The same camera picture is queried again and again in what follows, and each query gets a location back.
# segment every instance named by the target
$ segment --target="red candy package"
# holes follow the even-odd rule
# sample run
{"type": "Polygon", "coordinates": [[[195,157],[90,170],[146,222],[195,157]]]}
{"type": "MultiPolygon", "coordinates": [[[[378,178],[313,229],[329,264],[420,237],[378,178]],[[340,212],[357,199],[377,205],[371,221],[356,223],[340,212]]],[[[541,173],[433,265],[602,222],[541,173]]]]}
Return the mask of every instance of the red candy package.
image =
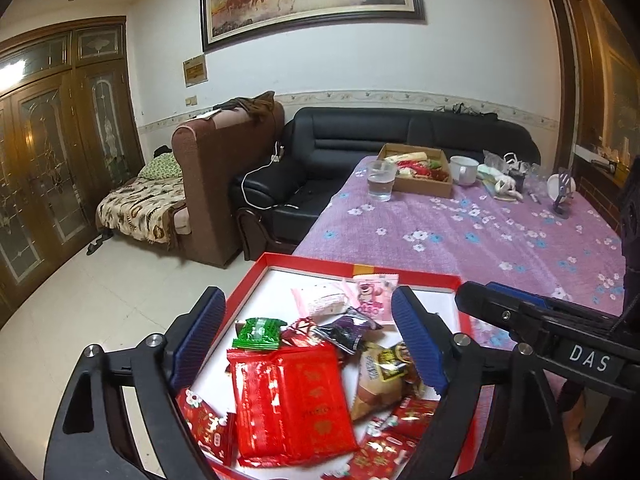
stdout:
{"type": "Polygon", "coordinates": [[[380,430],[382,421],[372,419],[360,449],[343,469],[321,476],[322,480],[372,480],[391,478],[414,453],[416,442],[392,431],[380,430]]]}
{"type": "Polygon", "coordinates": [[[311,332],[311,328],[316,326],[316,322],[310,317],[302,317],[301,319],[291,323],[280,334],[280,342],[283,345],[299,346],[306,348],[309,346],[326,346],[334,348],[338,355],[338,365],[342,368],[345,364],[344,353],[333,346],[328,341],[318,337],[311,332]]]}
{"type": "Polygon", "coordinates": [[[384,421],[381,429],[420,440],[437,407],[437,400],[405,397],[384,421]]]}
{"type": "Polygon", "coordinates": [[[175,400],[204,456],[231,465],[236,414],[227,413],[226,417],[221,417],[188,388],[180,390],[175,400]]]}
{"type": "Polygon", "coordinates": [[[278,467],[357,449],[333,348],[230,349],[238,463],[278,467]]]}

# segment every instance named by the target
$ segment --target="green pillow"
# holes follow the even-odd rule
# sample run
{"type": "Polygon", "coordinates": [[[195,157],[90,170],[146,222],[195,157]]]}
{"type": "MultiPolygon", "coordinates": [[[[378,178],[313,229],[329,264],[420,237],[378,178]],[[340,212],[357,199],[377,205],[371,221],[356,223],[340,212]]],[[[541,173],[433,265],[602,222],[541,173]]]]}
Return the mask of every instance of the green pillow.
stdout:
{"type": "Polygon", "coordinates": [[[159,180],[160,178],[175,178],[182,176],[182,169],[175,160],[173,153],[163,153],[150,160],[138,174],[140,178],[159,180]]]}

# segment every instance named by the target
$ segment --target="wooden cabinet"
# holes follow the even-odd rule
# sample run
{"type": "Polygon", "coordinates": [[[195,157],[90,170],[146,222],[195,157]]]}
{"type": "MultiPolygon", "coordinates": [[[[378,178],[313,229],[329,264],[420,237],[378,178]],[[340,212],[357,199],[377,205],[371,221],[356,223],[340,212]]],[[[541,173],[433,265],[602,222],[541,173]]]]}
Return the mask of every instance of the wooden cabinet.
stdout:
{"type": "Polygon", "coordinates": [[[71,25],[0,45],[0,326],[97,235],[98,203],[143,164],[124,24],[71,25]]]}

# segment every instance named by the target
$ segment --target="white wall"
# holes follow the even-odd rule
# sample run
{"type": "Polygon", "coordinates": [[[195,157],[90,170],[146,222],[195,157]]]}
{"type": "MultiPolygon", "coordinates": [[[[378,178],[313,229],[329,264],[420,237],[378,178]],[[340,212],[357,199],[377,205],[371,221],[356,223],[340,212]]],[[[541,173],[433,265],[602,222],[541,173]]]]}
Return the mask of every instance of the white wall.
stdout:
{"type": "Polygon", "coordinates": [[[184,86],[202,52],[199,0],[139,0],[128,40],[139,126],[230,97],[336,89],[427,91],[511,105],[557,120],[560,69],[548,0],[424,0],[427,23],[301,28],[207,54],[209,81],[184,86]]]}

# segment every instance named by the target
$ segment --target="green candy wrapper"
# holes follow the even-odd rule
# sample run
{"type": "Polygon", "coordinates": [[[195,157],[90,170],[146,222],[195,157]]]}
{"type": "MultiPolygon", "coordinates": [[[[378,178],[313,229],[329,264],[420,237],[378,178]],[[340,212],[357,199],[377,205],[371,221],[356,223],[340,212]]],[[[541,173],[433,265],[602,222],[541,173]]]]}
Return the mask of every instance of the green candy wrapper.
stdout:
{"type": "Polygon", "coordinates": [[[249,350],[277,350],[280,347],[280,327],[285,325],[281,319],[250,317],[231,346],[249,350]]]}

